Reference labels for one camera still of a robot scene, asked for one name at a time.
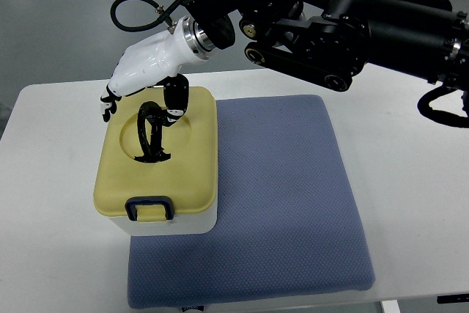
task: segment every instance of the yellow lid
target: yellow lid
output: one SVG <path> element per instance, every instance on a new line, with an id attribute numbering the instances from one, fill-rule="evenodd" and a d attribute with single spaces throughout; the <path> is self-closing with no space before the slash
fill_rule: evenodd
<path id="1" fill-rule="evenodd" d="M 162 147 L 171 158 L 159 163 L 135 161 L 143 155 L 137 134 L 140 105 L 154 101 L 164 107 L 163 89 L 124 97 L 111 117 L 95 184 L 95 207 L 101 214 L 127 216 L 125 203 L 138 196 L 166 196 L 175 214 L 205 211 L 215 201 L 218 178 L 216 104 L 203 87 L 190 87 L 184 116 L 163 128 Z M 160 205 L 137 206 L 139 221 L 164 221 Z"/>

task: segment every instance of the black robotic arm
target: black robotic arm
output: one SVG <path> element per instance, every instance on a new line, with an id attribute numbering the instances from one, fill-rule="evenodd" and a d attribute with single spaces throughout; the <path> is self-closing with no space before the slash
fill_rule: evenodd
<path id="1" fill-rule="evenodd" d="M 123 1 L 114 3 L 111 17 L 119 28 L 133 31 L 115 16 Z M 321 16 L 304 18 L 305 4 L 322 9 Z M 245 49 L 249 60 L 332 90 L 348 90 L 366 63 L 439 81 L 441 86 L 422 97 L 419 111 L 445 125 L 469 127 L 469 118 L 430 107 L 459 90 L 469 112 L 468 14 L 453 12 L 449 0 L 176 0 L 147 27 L 170 24 L 169 14 L 179 5 L 220 49 L 234 44 L 228 14 L 239 11 L 240 30 L 253 40 Z"/>

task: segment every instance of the silver metal ring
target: silver metal ring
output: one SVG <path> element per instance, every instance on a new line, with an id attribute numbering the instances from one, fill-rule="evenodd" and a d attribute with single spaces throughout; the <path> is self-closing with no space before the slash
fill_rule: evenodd
<path id="1" fill-rule="evenodd" d="M 182 33 L 189 48 L 199 59 L 208 60 L 213 55 L 215 46 L 192 17 L 182 20 Z"/>

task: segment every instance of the white robotic hand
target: white robotic hand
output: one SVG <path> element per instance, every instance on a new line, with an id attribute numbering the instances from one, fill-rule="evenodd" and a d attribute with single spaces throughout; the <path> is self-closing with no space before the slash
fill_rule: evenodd
<path id="1" fill-rule="evenodd" d="M 184 64 L 206 62 L 215 46 L 190 16 L 177 24 L 127 48 L 101 96 L 105 122 L 117 110 L 117 101 L 126 95 L 154 86 L 166 77 L 175 77 Z"/>

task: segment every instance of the robotic arm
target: robotic arm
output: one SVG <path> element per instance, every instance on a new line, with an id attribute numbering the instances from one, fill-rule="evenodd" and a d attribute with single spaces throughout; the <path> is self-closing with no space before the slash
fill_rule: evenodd
<path id="1" fill-rule="evenodd" d="M 176 0 L 160 9 L 154 23 L 137 28 L 123 26 L 111 8 L 113 22 L 125 31 L 151 29 L 166 21 L 161 32 L 129 47 L 117 65 L 102 96 L 107 121 L 115 102 L 166 76 L 175 76 L 181 65 L 209 59 L 215 48 L 235 42 L 228 17 L 239 11 L 241 32 L 253 40 L 245 49 L 249 60 L 328 89 L 348 90 L 352 77 L 371 62 L 392 70 L 437 81 L 442 85 L 423 96 L 419 111 L 445 125 L 469 127 L 467 117 L 434 111 L 430 102 L 463 91 L 463 110 L 469 112 L 469 22 L 467 13 L 452 12 L 448 0 Z M 304 18 L 310 4 L 321 16 Z M 191 17 L 170 20 L 184 6 Z"/>

